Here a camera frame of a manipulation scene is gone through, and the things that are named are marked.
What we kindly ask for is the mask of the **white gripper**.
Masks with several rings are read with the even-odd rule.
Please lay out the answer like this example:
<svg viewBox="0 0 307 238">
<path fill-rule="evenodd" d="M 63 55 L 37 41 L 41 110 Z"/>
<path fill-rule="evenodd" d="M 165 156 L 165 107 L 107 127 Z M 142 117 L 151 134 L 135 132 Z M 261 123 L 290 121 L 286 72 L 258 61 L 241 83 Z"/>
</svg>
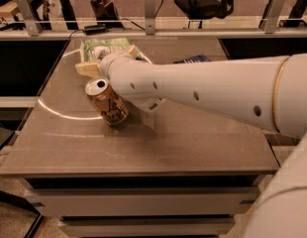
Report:
<svg viewBox="0 0 307 238">
<path fill-rule="evenodd" d="M 102 74 L 110 79 L 114 69 L 122 62 L 133 61 L 141 57 L 135 45 L 128 46 L 126 51 L 126 53 L 111 53 L 105 56 L 101 62 L 99 60 L 90 60 L 77 63 L 75 69 L 80 75 L 97 77 Z"/>
</svg>

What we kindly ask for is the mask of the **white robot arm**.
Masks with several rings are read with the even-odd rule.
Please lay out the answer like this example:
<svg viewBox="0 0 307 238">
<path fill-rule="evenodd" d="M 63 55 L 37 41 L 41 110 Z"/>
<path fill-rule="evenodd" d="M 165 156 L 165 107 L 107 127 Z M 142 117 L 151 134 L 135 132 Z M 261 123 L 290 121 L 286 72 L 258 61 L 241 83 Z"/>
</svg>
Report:
<svg viewBox="0 0 307 238">
<path fill-rule="evenodd" d="M 139 108 L 160 98 L 299 138 L 257 202 L 243 238 L 307 238 L 307 54 L 152 64 L 125 51 L 81 62 Z"/>
</svg>

